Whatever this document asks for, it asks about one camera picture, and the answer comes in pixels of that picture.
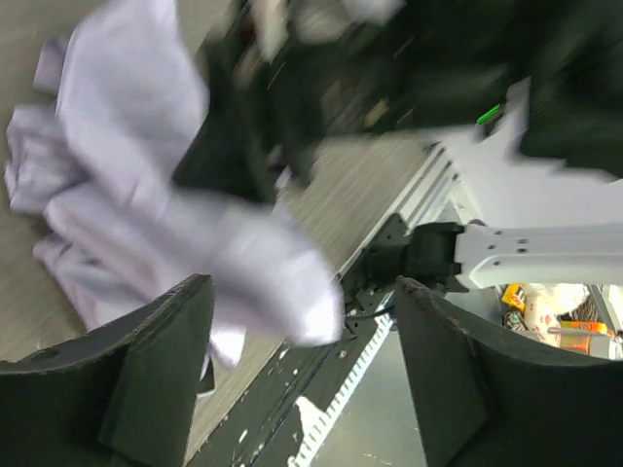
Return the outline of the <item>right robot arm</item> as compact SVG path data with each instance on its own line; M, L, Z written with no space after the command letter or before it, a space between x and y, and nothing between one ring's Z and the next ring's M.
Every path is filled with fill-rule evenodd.
M622 281L622 5L352 1L306 43L290 1L244 1L232 27L250 168L279 149L312 181L328 136L422 131L466 178L483 224L432 223L368 255L376 282L454 291Z

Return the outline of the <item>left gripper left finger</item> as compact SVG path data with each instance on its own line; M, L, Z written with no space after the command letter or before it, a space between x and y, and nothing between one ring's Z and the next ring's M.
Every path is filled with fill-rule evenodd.
M2 465L182 465L213 296L195 274L79 339L2 362Z

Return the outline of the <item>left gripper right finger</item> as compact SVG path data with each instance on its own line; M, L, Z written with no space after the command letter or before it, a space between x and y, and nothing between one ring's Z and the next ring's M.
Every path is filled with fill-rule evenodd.
M395 314L430 466L618 466L622 365L522 337L399 278Z

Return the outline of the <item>lavender folding umbrella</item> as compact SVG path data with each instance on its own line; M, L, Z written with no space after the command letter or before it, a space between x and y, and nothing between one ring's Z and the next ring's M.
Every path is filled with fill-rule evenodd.
M34 83L55 101L15 108L4 179L12 209L51 227L33 253L88 330L203 273L216 287L206 355L225 367L250 330L340 338L333 271L283 208L170 184L209 115L174 2L105 3L44 45Z

